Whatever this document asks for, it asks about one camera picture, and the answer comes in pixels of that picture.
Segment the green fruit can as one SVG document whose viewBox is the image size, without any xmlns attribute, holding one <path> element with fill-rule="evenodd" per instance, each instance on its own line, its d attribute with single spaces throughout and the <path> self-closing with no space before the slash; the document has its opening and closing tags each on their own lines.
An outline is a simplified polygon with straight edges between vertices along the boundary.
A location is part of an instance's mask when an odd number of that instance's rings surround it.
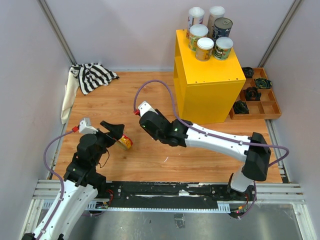
<svg viewBox="0 0 320 240">
<path fill-rule="evenodd" d="M 220 37 L 215 42 L 214 58 L 217 60 L 227 60 L 234 43 L 229 37 Z"/>
</svg>

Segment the orange fruit can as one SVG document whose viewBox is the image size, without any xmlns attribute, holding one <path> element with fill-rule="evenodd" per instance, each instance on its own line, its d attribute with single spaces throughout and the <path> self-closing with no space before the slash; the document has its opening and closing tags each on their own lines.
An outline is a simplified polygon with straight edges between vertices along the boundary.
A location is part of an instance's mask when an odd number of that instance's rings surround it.
<svg viewBox="0 0 320 240">
<path fill-rule="evenodd" d="M 195 58 L 198 61 L 208 61 L 212 55 L 214 48 L 214 41 L 208 37 L 202 37 L 197 41 L 197 47 L 195 51 Z"/>
</svg>

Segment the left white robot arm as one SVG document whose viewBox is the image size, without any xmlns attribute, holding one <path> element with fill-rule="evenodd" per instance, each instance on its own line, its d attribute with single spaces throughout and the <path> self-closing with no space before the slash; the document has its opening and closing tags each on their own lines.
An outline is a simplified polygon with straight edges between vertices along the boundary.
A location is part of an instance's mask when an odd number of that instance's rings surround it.
<svg viewBox="0 0 320 240">
<path fill-rule="evenodd" d="M 93 127 L 90 119 L 85 117 L 79 125 L 68 131 L 68 134 L 80 132 L 82 137 L 64 176 L 47 168 L 58 177 L 59 192 L 42 222 L 33 232 L 25 233 L 22 239 L 67 240 L 88 204 L 107 193 L 107 179 L 97 172 L 96 167 L 102 155 L 108 153 L 108 149 L 122 138 L 125 126 L 104 120 L 100 125 L 107 132 Z"/>
</svg>

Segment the tall white lid can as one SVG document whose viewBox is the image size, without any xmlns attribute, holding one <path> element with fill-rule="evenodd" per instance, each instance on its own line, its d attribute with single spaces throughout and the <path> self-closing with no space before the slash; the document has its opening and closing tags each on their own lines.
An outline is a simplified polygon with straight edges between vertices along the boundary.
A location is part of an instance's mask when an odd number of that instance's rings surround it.
<svg viewBox="0 0 320 240">
<path fill-rule="evenodd" d="M 209 9 L 207 28 L 210 32 L 213 30 L 216 19 L 222 18 L 225 15 L 225 12 L 226 10 L 222 6 L 213 6 Z"/>
<path fill-rule="evenodd" d="M 187 39 L 190 38 L 190 28 L 193 25 L 202 24 L 205 17 L 205 10 L 201 7 L 192 7 L 188 10 L 188 19 L 187 19 Z"/>
</svg>

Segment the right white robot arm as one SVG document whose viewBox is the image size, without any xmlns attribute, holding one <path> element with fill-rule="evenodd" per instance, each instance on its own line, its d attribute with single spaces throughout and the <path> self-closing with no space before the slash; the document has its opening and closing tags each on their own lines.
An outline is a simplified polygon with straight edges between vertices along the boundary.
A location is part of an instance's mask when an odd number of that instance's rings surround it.
<svg viewBox="0 0 320 240">
<path fill-rule="evenodd" d="M 232 135 L 203 128 L 185 120 L 170 122 L 157 109 L 144 107 L 140 110 L 140 126 L 154 139 L 171 147 L 193 147 L 211 150 L 243 162 L 243 166 L 231 176 L 226 188 L 232 200 L 240 199 L 254 181 L 267 179 L 271 150 L 262 134 L 252 136 Z"/>
</svg>

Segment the white lid yellow can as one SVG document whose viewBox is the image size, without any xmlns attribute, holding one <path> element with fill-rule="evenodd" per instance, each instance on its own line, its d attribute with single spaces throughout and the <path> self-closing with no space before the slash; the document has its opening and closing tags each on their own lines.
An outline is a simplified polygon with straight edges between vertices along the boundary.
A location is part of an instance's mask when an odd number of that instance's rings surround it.
<svg viewBox="0 0 320 240">
<path fill-rule="evenodd" d="M 195 24 L 190 27 L 188 47 L 190 50 L 195 51 L 197 48 L 197 42 L 200 38 L 204 38 L 208 35 L 208 27 L 203 24 Z"/>
</svg>

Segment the dark brown can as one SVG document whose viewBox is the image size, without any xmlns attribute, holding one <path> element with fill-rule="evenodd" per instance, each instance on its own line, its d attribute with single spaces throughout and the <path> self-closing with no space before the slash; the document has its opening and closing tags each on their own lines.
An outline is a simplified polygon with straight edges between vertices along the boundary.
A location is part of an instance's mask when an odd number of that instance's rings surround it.
<svg viewBox="0 0 320 240">
<path fill-rule="evenodd" d="M 233 21 L 226 17 L 217 18 L 213 25 L 212 39 L 215 42 L 221 37 L 229 37 Z"/>
</svg>

